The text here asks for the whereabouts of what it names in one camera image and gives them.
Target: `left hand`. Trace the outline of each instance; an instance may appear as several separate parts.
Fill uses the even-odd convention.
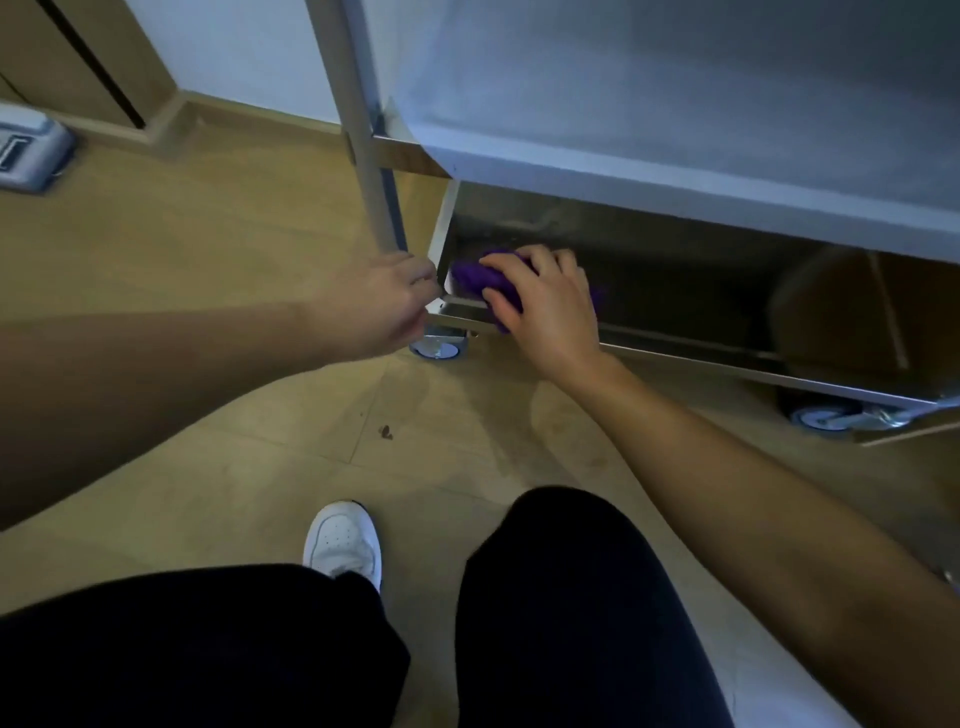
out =
[[[423,257],[379,255],[337,273],[304,310],[323,364],[395,352],[421,339],[426,305],[442,294]]]

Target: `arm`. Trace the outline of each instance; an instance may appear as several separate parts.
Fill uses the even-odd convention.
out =
[[[0,328],[0,528],[275,379],[421,338],[435,275],[401,253],[309,301]]]
[[[600,424],[674,531],[864,725],[960,725],[960,600],[840,501],[600,351],[570,251],[490,255],[523,301],[484,297]]]

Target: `white device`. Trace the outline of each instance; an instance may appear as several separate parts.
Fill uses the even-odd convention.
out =
[[[45,113],[0,102],[0,187],[45,191],[76,146],[77,137]]]

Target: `wooden floor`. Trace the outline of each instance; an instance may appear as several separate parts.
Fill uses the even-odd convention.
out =
[[[423,250],[443,182],[400,187]],[[50,195],[0,194],[0,221],[7,320],[287,299],[372,249],[337,138],[217,127],[200,128],[175,160],[89,147]],[[608,498],[647,536],[738,725],[852,725],[700,567],[576,405],[538,381],[509,339],[471,347],[447,363],[400,352],[330,367],[215,412],[0,535],[0,611],[129,574],[298,562],[316,511],[356,498],[381,531],[387,614],[413,654],[397,724],[452,726],[464,562],[518,494],[567,483]],[[960,442],[949,433],[860,449],[791,428],[761,389],[640,371],[960,572]]]

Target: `white wall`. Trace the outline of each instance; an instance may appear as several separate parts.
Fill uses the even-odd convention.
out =
[[[127,0],[180,88],[339,121],[303,0]]]

